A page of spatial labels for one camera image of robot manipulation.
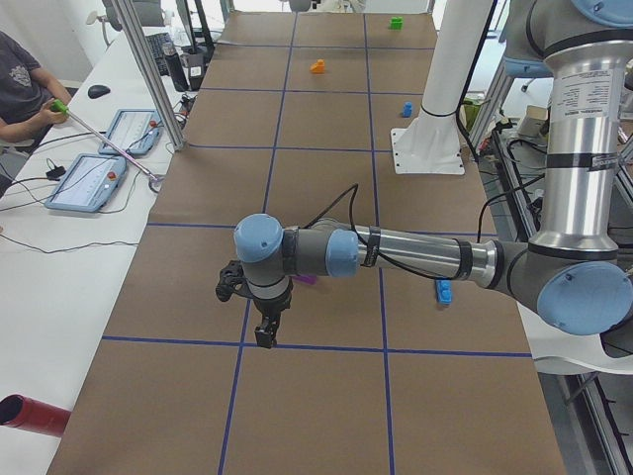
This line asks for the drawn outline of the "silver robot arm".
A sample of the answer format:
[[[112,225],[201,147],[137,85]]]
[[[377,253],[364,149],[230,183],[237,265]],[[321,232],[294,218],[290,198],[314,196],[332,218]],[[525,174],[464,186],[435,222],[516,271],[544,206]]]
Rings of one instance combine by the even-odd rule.
[[[271,348],[291,303],[294,276],[350,277],[360,267],[395,267],[433,280],[471,280],[576,335],[625,321],[632,283],[607,232],[625,67],[632,57],[628,1],[514,1],[506,23],[507,63],[553,76],[545,195],[539,231],[526,243],[468,242],[339,223],[318,215],[283,228],[256,214],[235,228],[237,258],[217,294],[251,299]]]

